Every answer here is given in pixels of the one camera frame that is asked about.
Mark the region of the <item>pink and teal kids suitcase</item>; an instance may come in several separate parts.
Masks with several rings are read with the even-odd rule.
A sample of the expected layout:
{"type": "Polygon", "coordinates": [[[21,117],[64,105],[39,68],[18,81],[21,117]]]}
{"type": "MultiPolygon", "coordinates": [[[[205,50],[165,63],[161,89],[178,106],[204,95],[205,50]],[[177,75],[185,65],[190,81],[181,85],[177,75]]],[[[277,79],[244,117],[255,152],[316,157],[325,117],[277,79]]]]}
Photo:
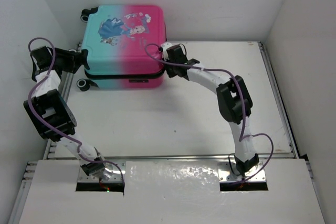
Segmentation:
{"type": "Polygon", "coordinates": [[[85,78],[81,91],[100,89],[149,89],[163,82],[164,67],[151,59],[149,44],[166,42],[166,26],[157,5],[100,5],[83,9],[86,30],[80,51],[85,78]]]}

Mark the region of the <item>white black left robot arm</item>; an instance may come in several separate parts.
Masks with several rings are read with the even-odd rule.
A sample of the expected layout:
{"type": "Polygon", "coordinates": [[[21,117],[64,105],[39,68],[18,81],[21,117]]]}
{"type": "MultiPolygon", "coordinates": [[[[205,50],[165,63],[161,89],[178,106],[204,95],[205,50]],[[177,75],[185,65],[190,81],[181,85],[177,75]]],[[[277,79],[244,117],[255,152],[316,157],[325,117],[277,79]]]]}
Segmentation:
{"type": "Polygon", "coordinates": [[[40,47],[30,53],[33,61],[32,79],[38,86],[24,108],[38,134],[64,146],[79,161],[83,172],[89,177],[102,178],[104,158],[97,149],[83,143],[75,128],[77,121],[59,92],[64,72],[76,73],[81,66],[88,67],[88,52],[40,47]]]}

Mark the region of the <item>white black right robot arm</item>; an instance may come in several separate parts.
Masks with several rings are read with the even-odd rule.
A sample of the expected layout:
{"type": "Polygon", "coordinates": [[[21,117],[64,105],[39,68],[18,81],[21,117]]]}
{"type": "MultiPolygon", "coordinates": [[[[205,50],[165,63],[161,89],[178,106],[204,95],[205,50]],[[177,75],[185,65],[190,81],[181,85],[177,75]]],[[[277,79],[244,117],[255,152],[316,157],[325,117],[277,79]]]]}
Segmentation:
{"type": "Polygon", "coordinates": [[[227,78],[217,72],[206,70],[196,59],[188,60],[184,46],[165,42],[162,59],[172,63],[165,69],[170,78],[179,76],[198,83],[217,96],[219,112],[229,123],[235,145],[236,169],[244,176],[259,163],[249,126],[249,116],[253,102],[241,76],[227,78]]]}

